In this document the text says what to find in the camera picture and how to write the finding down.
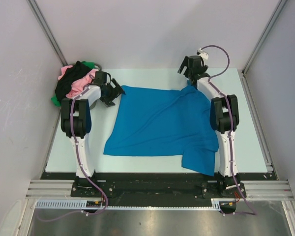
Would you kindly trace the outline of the grey laundry basket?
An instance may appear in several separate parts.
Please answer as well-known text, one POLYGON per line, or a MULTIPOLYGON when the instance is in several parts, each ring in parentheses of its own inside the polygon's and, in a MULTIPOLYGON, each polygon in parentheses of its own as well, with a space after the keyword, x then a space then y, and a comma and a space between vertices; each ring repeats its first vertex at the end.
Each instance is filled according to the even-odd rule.
POLYGON ((106 81, 106 76, 103 74, 102 66, 100 64, 94 63, 94 69, 95 73, 90 74, 91 81, 87 85, 87 88, 89 89, 88 102, 91 110, 95 107, 97 101, 101 98, 101 87, 105 84, 106 81))

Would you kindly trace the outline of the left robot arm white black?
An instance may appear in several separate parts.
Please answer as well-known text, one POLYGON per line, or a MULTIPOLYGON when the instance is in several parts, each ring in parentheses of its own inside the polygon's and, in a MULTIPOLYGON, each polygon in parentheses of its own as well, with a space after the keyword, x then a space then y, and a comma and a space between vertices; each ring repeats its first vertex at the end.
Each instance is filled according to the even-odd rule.
POLYGON ((92 127, 90 107, 100 100, 106 107, 114 106, 114 100, 125 94, 110 73, 97 71, 82 91, 61 102, 61 130, 70 139, 75 158, 76 176, 92 177, 95 165, 90 157, 89 134, 92 127))

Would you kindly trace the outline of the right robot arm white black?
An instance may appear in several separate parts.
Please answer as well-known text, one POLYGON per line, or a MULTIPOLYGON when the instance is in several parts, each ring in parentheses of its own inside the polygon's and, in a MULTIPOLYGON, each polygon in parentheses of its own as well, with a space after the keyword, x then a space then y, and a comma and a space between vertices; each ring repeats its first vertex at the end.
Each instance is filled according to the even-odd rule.
POLYGON ((209 122, 217 134, 220 157, 217 192, 222 197, 236 196, 240 193, 240 177, 235 158, 235 134, 239 125, 238 100, 236 95, 226 95, 211 81, 205 59, 205 53, 185 56, 177 72, 183 74, 211 102, 209 122))

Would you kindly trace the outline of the blue t shirt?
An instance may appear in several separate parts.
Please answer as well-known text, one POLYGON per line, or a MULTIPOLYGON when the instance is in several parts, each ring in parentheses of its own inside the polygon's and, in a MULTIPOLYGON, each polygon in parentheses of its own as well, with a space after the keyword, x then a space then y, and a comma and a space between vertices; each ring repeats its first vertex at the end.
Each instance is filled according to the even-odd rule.
POLYGON ((122 86, 118 114, 104 154, 182 156, 183 168, 213 176, 218 138, 210 101, 192 86, 162 90, 122 86))

